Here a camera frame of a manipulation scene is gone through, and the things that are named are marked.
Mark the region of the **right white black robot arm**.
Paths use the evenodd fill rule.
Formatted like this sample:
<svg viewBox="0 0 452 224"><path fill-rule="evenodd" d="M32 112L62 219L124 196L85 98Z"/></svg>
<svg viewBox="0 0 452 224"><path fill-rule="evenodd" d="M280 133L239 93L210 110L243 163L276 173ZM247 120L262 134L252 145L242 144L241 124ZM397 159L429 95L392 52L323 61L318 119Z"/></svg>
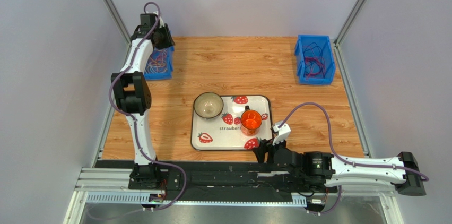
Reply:
<svg viewBox="0 0 452 224"><path fill-rule="evenodd" d="M405 196L425 196L424 178L411 152L382 159L352 158L325 152L297 153L285 144L255 140L250 146L258 163L288 175L296 192L324 192L339 186L390 187Z"/></svg>

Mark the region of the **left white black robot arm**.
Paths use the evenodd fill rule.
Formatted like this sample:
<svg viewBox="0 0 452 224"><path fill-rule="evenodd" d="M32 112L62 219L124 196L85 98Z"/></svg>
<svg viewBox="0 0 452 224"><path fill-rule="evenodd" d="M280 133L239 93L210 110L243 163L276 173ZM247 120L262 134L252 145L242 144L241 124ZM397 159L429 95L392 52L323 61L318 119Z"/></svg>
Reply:
<svg viewBox="0 0 452 224"><path fill-rule="evenodd" d="M125 115L132 133L134 164L129 176L129 189L160 189L163 185L157 154L149 130L152 97L144 71L154 51L152 33L163 29L159 12L143 13L141 23L132 35L133 41L126 64L111 76L110 102Z"/></svg>

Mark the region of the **left blue plastic bin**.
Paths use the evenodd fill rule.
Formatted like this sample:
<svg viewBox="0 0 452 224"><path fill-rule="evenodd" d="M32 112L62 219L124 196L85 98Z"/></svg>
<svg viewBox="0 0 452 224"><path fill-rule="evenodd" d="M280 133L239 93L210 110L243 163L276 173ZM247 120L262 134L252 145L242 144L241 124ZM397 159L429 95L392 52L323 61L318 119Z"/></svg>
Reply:
<svg viewBox="0 0 452 224"><path fill-rule="evenodd" d="M165 49L151 48L147 64L144 70L146 80L166 80L172 78L173 53L175 44Z"/></svg>

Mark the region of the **blue plastic bin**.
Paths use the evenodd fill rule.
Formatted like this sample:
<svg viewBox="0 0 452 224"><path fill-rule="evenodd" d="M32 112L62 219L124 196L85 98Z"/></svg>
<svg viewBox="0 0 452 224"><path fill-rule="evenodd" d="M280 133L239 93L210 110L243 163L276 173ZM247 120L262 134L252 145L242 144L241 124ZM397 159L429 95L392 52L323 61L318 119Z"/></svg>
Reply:
<svg viewBox="0 0 452 224"><path fill-rule="evenodd" d="M166 80L172 78L173 53L175 44L165 49L151 48L147 64L144 70L146 80Z"/></svg>
<svg viewBox="0 0 452 224"><path fill-rule="evenodd" d="M294 48L298 82L305 85L330 85L336 72L329 36L298 35Z"/></svg>

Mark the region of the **orange translucent mug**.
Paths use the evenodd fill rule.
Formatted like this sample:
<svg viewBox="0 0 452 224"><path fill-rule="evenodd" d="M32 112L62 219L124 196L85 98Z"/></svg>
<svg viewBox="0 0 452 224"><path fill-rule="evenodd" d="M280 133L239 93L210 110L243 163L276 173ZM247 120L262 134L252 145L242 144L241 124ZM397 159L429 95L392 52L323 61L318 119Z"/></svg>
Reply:
<svg viewBox="0 0 452 224"><path fill-rule="evenodd" d="M252 110L248 105L245 106L245 111L240 116L241 132L246 136L257 135L262 126L263 120L261 114Z"/></svg>

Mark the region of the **white strawberry tray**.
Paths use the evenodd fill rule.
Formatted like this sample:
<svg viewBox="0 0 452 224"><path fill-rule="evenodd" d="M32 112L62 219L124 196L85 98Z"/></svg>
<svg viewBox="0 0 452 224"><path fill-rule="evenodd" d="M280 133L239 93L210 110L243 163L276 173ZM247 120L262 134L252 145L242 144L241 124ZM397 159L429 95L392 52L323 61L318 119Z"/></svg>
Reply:
<svg viewBox="0 0 452 224"><path fill-rule="evenodd" d="M251 150L261 140L271 140L271 102L266 96L226 96L223 95L223 109L214 118L205 119L193 111L192 147L200 151ZM240 117L246 106L257 111L262 124L255 135L241 131Z"/></svg>

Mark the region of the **grey ceramic bowl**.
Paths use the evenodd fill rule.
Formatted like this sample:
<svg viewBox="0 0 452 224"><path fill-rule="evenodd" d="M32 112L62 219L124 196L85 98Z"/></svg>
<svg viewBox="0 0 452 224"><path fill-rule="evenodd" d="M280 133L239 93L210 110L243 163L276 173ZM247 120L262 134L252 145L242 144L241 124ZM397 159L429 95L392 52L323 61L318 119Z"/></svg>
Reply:
<svg viewBox="0 0 452 224"><path fill-rule="evenodd" d="M204 92L194 101L194 112L201 118L211 119L219 116L224 108L221 96L214 92Z"/></svg>

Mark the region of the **right blue plastic bin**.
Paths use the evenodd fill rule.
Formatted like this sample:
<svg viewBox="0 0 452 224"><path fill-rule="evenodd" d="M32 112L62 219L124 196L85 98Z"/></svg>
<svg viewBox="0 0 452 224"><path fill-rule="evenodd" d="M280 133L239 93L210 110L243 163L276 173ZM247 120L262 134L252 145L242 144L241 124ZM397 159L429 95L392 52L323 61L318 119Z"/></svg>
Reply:
<svg viewBox="0 0 452 224"><path fill-rule="evenodd" d="M298 35L294 48L298 82L305 85L330 85L336 72L329 36Z"/></svg>

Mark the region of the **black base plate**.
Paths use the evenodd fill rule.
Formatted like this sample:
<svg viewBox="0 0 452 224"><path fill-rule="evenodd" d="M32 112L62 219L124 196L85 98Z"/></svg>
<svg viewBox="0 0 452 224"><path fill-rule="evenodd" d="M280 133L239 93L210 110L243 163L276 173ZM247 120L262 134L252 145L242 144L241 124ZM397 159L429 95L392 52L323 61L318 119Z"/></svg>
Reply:
<svg viewBox="0 0 452 224"><path fill-rule="evenodd" d="M128 169L129 176L132 172L133 161L131 160L100 160L95 168L105 169ZM161 189L166 189L169 181L176 174L182 176L182 188L179 194L182 196L187 185L204 186L271 186L287 192L296 192L289 187L288 175L276 175L265 177L272 168L265 163L251 162L169 162L166 166L159 165L163 178ZM311 195L310 192L298 192Z"/></svg>

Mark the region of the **left aluminium frame post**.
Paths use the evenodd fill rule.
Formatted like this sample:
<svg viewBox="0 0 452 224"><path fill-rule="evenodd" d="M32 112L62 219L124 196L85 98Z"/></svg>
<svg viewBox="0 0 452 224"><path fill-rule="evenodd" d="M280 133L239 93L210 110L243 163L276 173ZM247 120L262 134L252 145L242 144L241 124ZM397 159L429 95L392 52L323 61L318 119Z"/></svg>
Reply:
<svg viewBox="0 0 452 224"><path fill-rule="evenodd" d="M125 56L124 56L124 58L125 58L124 61L126 61L129 50L130 50L130 46L131 46L131 41L130 41L130 36L129 36L128 30L126 28L126 25L125 25L123 19L121 18L120 14L119 14L119 11L118 11L116 5L114 4L114 1L113 0L103 0L103 2L106 5L106 8L107 8L110 16L112 17L121 37L123 38L123 42L126 44L127 49L125 51ZM114 111L113 107L109 103L107 113L106 113L105 119L102 124L102 130L101 130L100 136L98 138L97 147L94 152L93 160L91 161L91 168L94 168L96 166L96 163L98 162L98 160L102 159L101 158L102 153L103 153L103 150L105 147L106 139L108 136L112 118L114 116L114 112L115 111Z"/></svg>

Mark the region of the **aluminium frame post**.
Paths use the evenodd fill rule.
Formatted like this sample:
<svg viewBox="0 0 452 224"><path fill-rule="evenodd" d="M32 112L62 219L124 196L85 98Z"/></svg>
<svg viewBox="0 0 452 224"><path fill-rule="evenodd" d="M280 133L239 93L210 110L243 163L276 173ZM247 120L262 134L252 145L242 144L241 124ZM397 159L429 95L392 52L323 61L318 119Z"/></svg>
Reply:
<svg viewBox="0 0 452 224"><path fill-rule="evenodd" d="M125 51L125 56L124 56L124 58L125 58L124 61L126 61L129 50L130 50L130 46L131 46L131 41L130 41L130 36L129 36L128 30L126 28L126 25L125 25L123 19L121 18L120 14L119 14L119 11L118 11L116 5L114 4L114 1L113 0L103 0L103 2L106 5L106 8L107 8L110 16L112 17L121 37L123 38L123 42L126 44L127 49ZM114 112L115 111L114 111L113 107L109 103L107 113L106 113L105 119L102 124L102 130L101 130L100 136L98 138L97 147L94 152L93 160L91 161L91 168L94 168L96 166L96 163L98 162L98 160L102 159L101 158L102 153L103 153L103 150L105 147L106 139L108 136L112 118L114 116Z"/></svg>
<svg viewBox="0 0 452 224"><path fill-rule="evenodd" d="M334 53L337 64L339 65L339 71L342 77L342 81L344 84L344 89L350 104L350 110L354 119L355 128L357 130L362 151L365 157L371 156L371 147L368 144L367 140L367 131L361 120L361 113L358 102L356 100L354 88L352 86L352 82L347 70L347 65L344 59L344 52L342 51L342 44L345 41L345 38L349 31L351 30L353 23L358 18L359 13L363 9L367 0L356 0L354 3L350 14L345 20L341 30L334 41ZM401 216L401 212L399 210L399 206L397 200L395 199L395 193L387 193L385 195L383 192L378 192L376 189L371 191L371 195L377 196L380 199L383 216L387 223L403 223L403 218Z"/></svg>

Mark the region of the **right aluminium frame post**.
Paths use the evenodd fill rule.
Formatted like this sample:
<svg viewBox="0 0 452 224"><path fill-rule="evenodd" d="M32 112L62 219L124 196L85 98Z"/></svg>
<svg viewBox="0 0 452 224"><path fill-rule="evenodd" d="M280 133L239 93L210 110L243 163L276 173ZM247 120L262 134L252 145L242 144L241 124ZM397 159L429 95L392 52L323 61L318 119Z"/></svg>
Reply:
<svg viewBox="0 0 452 224"><path fill-rule="evenodd" d="M341 30L334 41L334 53L337 64L339 65L339 71L342 77L342 81L344 84L344 89L350 104L350 110L354 119L355 128L357 130L362 151L365 157L371 156L371 147L368 144L367 140L367 131L361 120L361 113L358 102L356 100L354 88L352 86L352 82L347 70L347 65L344 59L344 52L342 51L342 44L345 41L345 38L349 31L351 30L353 23L358 18L359 13L363 9L367 0L356 0L354 3L350 14L345 20ZM403 223L403 218L401 216L401 212L399 210L399 206L397 200L395 199L395 193L387 193L385 195L383 192L378 192L376 189L371 191L371 195L377 196L380 199L383 216L387 223Z"/></svg>

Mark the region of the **aluminium front rail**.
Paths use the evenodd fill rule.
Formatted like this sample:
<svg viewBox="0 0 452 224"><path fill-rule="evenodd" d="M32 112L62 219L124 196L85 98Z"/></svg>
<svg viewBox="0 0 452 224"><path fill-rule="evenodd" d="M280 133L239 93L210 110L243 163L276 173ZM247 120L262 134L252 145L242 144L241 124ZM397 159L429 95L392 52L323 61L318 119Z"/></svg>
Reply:
<svg viewBox="0 0 452 224"><path fill-rule="evenodd" d="M182 176L176 174L166 189L129 189L128 169L82 169L75 186L77 192L87 192L88 203L123 203L152 205L221 205L221 206L278 206L306 207L325 203L324 195L287 192L271 186L204 186L187 185L179 199Z"/></svg>

